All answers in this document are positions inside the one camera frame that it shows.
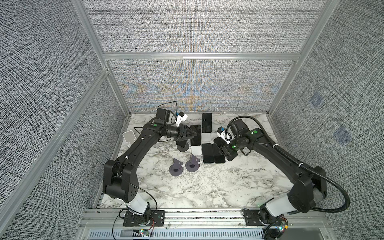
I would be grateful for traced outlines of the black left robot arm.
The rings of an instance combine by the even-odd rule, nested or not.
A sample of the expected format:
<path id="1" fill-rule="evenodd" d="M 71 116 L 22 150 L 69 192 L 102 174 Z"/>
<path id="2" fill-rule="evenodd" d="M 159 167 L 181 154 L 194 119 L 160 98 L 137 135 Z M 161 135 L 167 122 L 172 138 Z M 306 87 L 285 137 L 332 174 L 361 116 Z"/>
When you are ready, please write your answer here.
<path id="1" fill-rule="evenodd" d="M 162 137 L 173 139 L 177 149 L 185 152 L 189 149 L 188 140 L 197 136 L 184 124 L 188 115 L 158 108 L 156 116 L 142 127 L 139 137 L 116 160 L 108 160 L 104 165 L 103 193 L 112 199 L 120 199 L 128 204 L 128 210 L 134 214 L 148 216 L 150 204 L 143 200 L 138 191 L 137 169 L 148 151 Z"/>

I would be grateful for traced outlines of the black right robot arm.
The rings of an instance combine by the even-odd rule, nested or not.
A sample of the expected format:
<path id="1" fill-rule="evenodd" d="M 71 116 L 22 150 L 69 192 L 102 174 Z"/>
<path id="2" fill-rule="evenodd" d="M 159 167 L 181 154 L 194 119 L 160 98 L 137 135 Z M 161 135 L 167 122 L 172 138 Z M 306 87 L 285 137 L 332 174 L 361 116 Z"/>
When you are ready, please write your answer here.
<path id="1" fill-rule="evenodd" d="M 227 130 L 233 133 L 233 138 L 220 146 L 221 152 L 231 161 L 238 152 L 245 149 L 255 151 L 269 160 L 293 184 L 288 193 L 260 206 L 260 222 L 269 225 L 285 213 L 307 213 L 315 210 L 316 204 L 327 195 L 325 171 L 295 159 L 271 139 L 262 125 L 249 129 L 243 121 L 245 118 L 240 116 L 230 121 Z"/>

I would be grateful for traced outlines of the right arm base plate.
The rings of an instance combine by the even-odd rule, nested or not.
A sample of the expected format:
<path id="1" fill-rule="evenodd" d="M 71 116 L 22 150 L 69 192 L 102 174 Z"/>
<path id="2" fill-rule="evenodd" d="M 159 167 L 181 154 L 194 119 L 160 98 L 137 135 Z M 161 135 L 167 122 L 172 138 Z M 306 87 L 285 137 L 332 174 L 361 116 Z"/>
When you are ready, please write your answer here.
<path id="1" fill-rule="evenodd" d="M 242 209 L 241 215 L 243 216 L 246 226 L 248 227 L 264 225 L 260 220 L 259 210 Z"/>

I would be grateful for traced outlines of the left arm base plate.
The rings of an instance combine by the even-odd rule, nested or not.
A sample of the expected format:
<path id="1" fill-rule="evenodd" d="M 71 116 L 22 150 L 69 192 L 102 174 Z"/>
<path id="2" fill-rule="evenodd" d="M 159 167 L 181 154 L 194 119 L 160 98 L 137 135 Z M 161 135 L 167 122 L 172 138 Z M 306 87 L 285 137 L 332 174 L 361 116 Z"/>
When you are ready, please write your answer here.
<path id="1" fill-rule="evenodd" d="M 156 210 L 151 214 L 139 215 L 128 211 L 124 217 L 124 227 L 163 227 L 165 222 L 164 210 Z"/>

